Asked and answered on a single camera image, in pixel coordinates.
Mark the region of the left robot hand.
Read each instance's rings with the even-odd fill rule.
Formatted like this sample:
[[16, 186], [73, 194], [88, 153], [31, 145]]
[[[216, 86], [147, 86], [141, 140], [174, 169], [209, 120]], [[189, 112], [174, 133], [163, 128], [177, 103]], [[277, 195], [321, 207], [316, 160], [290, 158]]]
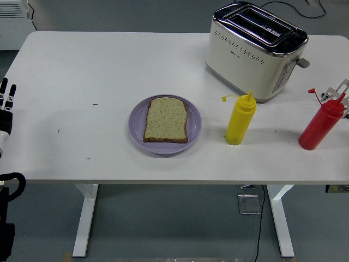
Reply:
[[12, 84], [8, 96], [5, 92], [8, 85], [8, 79], [3, 78], [1, 82], [1, 157], [4, 151], [4, 144], [11, 135], [13, 126], [13, 113], [11, 112], [14, 104], [14, 97], [17, 86]]

